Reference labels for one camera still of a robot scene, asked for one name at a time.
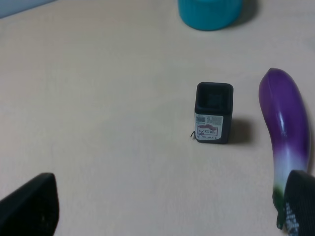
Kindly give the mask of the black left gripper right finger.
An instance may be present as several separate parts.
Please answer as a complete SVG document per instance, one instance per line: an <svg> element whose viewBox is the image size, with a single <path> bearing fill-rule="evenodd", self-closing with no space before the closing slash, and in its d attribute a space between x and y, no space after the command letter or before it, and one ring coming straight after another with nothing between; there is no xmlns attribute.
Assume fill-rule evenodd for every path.
<svg viewBox="0 0 315 236"><path fill-rule="evenodd" d="M284 191L284 225L290 236L315 235L315 177L290 172Z"/></svg>

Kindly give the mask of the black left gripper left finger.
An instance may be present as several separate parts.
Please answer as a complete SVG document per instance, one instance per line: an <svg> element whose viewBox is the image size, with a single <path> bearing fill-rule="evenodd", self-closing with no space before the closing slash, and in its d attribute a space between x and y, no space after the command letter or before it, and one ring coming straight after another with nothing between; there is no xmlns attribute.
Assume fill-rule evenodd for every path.
<svg viewBox="0 0 315 236"><path fill-rule="evenodd" d="M60 215L53 173L41 173L0 201L2 236L53 236Z"/></svg>

